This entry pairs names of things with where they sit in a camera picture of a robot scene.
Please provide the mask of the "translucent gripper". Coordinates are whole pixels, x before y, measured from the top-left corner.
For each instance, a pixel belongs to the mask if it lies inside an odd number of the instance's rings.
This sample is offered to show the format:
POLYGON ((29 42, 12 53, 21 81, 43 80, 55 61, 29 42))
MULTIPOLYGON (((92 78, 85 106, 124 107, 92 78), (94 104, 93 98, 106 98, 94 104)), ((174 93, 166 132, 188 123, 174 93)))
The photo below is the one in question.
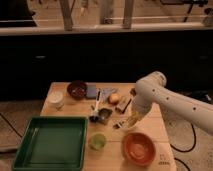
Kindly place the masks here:
POLYGON ((131 115, 125 120, 125 127, 132 128, 137 122, 141 121, 149 111, 149 107, 131 107, 131 115))

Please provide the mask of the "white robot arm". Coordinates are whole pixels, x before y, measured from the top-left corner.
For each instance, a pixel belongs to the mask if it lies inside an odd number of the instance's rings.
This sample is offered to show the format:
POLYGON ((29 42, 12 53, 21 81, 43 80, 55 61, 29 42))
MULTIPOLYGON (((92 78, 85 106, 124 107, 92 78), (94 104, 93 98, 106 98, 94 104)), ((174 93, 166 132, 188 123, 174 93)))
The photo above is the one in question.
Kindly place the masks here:
POLYGON ((155 71, 135 83, 131 114, 126 120, 129 127, 135 125, 152 108, 153 103, 164 106, 200 129, 213 135, 213 105, 175 93, 166 88, 167 79, 155 71))

